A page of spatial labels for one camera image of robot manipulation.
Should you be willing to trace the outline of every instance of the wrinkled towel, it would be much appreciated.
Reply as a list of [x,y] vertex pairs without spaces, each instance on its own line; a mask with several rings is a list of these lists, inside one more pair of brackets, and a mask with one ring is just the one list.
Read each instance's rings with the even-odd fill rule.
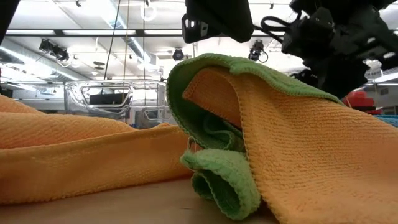
[[161,124],[43,114],[0,96],[0,204],[45,202],[190,176],[188,136]]
[[386,122],[387,124],[391,124],[394,127],[398,128],[398,116],[397,115],[377,115],[378,119]]
[[186,60],[167,88],[205,148],[182,157],[193,187],[230,218],[254,211],[259,192],[282,224],[398,223],[395,127],[245,58]]

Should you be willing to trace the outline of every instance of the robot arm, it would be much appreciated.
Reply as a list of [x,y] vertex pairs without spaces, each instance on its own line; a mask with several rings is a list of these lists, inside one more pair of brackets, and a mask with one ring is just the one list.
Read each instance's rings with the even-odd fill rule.
[[[224,33],[238,42],[249,41],[254,29],[282,44],[282,52],[303,59],[310,70],[294,77],[339,98],[365,84],[369,67],[378,60],[382,69],[398,67],[398,36],[388,29],[379,10],[395,0],[293,0],[295,21],[266,16],[261,26],[251,22],[247,0],[210,4],[210,0],[186,0],[183,37],[187,43]],[[309,17],[301,18],[302,11]],[[199,26],[186,26],[190,22]],[[271,27],[267,21],[282,27]],[[283,39],[272,32],[284,31]]]

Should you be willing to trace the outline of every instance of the blue object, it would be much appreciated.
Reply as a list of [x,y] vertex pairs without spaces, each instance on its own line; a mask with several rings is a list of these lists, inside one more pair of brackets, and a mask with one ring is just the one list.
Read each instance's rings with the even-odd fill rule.
[[398,115],[376,115],[375,117],[398,128]]

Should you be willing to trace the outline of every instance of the table surface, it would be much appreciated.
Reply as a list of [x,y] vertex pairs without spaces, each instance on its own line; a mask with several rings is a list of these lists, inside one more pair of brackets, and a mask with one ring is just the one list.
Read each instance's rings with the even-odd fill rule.
[[151,223],[151,224],[278,224],[266,208],[234,222],[201,199],[189,180],[110,190],[47,203],[0,207],[2,224]]

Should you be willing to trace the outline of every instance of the red object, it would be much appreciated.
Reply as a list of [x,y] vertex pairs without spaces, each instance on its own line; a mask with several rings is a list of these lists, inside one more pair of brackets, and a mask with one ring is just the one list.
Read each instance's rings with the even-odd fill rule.
[[[352,91],[343,99],[343,103],[351,108],[361,106],[374,106],[373,98],[367,98],[366,92],[362,90]],[[380,115],[381,110],[364,111],[371,115]]]

